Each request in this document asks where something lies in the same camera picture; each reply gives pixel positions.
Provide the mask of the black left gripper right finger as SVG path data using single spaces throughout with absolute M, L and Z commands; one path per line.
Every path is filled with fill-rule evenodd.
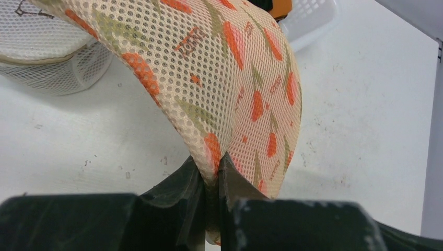
M 442 241 L 373 219 L 358 203 L 269 199 L 225 154 L 219 165 L 222 250 L 442 250 Z

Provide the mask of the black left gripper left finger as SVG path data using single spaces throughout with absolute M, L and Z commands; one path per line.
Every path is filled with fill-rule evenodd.
M 193 158 L 149 191 L 16 196 L 1 250 L 204 250 L 205 192 Z

